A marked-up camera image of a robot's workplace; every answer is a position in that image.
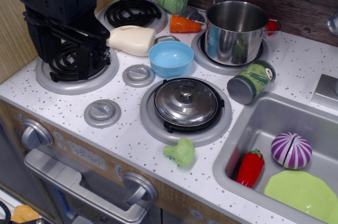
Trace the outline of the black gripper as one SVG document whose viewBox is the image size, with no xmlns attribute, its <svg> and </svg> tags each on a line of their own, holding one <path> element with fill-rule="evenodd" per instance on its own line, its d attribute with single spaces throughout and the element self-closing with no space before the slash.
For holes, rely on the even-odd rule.
<svg viewBox="0 0 338 224">
<path fill-rule="evenodd" d="M 79 80 L 87 80 L 110 65 L 106 45 L 109 31 L 87 10 L 70 23 L 62 23 L 47 15 L 43 0 L 20 0 L 25 5 L 24 20 L 39 57 L 49 63 L 61 52 L 62 40 L 76 48 Z"/>
</svg>

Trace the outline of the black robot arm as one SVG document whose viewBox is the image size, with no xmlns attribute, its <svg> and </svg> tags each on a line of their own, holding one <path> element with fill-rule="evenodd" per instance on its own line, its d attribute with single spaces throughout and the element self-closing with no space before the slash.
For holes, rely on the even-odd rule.
<svg viewBox="0 0 338 224">
<path fill-rule="evenodd" d="M 110 64 L 109 31 L 95 17 L 97 0 L 20 0 L 39 57 L 53 81 L 87 80 Z"/>
</svg>

